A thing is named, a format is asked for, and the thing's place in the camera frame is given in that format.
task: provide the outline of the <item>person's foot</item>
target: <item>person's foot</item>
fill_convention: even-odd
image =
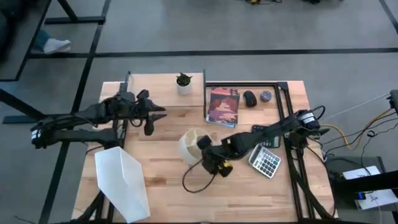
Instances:
[[[55,52],[66,52],[69,48],[70,50],[70,41],[69,40],[57,40],[50,38],[44,45],[43,51],[45,54],[53,54]]]
[[[59,53],[67,53],[67,52],[69,52],[69,51],[70,51],[70,46],[67,47],[67,48],[65,48],[65,49],[59,50],[59,51],[57,51],[57,52],[59,52]]]

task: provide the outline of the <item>computer mouse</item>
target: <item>computer mouse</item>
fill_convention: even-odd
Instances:
[[[253,107],[257,105],[256,96],[254,96],[254,93],[252,91],[245,91],[243,93],[243,97],[247,107]]]

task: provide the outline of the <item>cup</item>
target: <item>cup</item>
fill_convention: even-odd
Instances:
[[[201,149],[197,146],[197,142],[200,138],[206,135],[210,137],[210,135],[204,130],[189,129],[180,138],[179,150],[185,162],[190,165],[194,165],[201,159]]]

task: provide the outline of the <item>yellow cable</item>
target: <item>yellow cable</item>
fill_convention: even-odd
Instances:
[[[341,137],[343,137],[344,143],[347,145],[347,148],[348,148],[349,150],[353,150],[353,149],[349,146],[348,141],[347,141],[347,138],[346,138],[346,136],[344,135],[343,131],[340,130],[340,128],[337,128],[337,126],[334,126],[334,125],[331,125],[331,124],[322,124],[321,126],[323,126],[323,127],[329,127],[329,128],[334,128],[336,131],[338,131],[338,132],[341,134]]]
[[[368,127],[370,127],[370,125],[372,125],[372,123],[373,123],[375,120],[381,118],[381,117],[384,116],[386,113],[388,113],[390,110],[392,110],[392,109],[388,109],[388,110],[384,111],[383,113],[381,113],[379,116],[373,118],[373,119],[365,126],[364,130],[365,130],[365,129],[368,129]],[[338,131],[338,132],[341,134],[341,137],[343,137],[344,143],[347,145],[347,148],[348,148],[349,150],[355,150],[355,149],[361,144],[362,136],[363,136],[363,134],[365,133],[365,132],[362,132],[362,133],[361,133],[357,145],[356,145],[354,148],[351,148],[351,147],[349,146],[349,143],[348,143],[348,141],[347,141],[346,136],[344,135],[343,131],[342,131],[340,128],[338,128],[337,126],[331,125],[331,124],[322,124],[321,126],[333,128],[333,129],[335,129],[336,131]]]

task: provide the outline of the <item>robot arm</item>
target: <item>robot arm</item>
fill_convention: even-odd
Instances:
[[[123,92],[75,114],[47,117],[39,121],[31,129],[32,144],[37,149],[46,148],[60,141],[94,141],[104,146],[117,146],[119,138],[114,129],[104,129],[102,131],[72,131],[64,129],[87,123],[96,126],[97,124],[106,124],[110,121],[124,119],[139,120],[140,125],[145,120],[145,135],[151,135],[154,132],[154,121],[165,117],[166,114],[149,115],[150,112],[165,111],[165,108],[155,105],[148,97],[149,92],[147,90],[142,90],[137,95],[137,100],[133,93]]]
[[[202,166],[210,174],[220,173],[226,177],[231,166],[225,166],[226,161],[242,159],[257,144],[268,138],[289,134],[289,141],[294,147],[304,148],[307,137],[325,134],[328,130],[320,130],[319,122],[310,110],[300,110],[278,123],[258,133],[237,133],[221,140],[221,145],[212,146],[208,136],[201,138],[197,146],[202,152]]]

